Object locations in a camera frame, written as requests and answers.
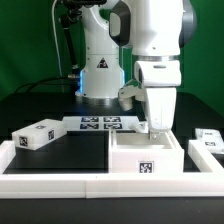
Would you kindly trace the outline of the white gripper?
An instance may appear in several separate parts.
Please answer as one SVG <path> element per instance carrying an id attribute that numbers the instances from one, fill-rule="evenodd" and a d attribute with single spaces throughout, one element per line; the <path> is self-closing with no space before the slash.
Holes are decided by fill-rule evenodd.
<path id="1" fill-rule="evenodd" d="M 176 87 L 181 84 L 180 62 L 136 61 L 134 75 L 145 97 L 149 139 L 156 140 L 159 131 L 169 131 L 173 125 Z"/>

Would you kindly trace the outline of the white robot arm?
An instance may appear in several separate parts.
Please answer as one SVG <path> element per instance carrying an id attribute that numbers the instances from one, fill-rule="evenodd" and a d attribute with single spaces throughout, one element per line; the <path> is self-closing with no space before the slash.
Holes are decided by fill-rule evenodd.
<path id="1" fill-rule="evenodd" d="M 150 137 L 171 130 L 176 87 L 181 84 L 180 49 L 191 39 L 196 15 L 190 0 L 56 0 L 67 8 L 59 18 L 69 27 L 83 23 L 86 63 L 71 54 L 80 101 L 125 110 L 143 103 Z"/>

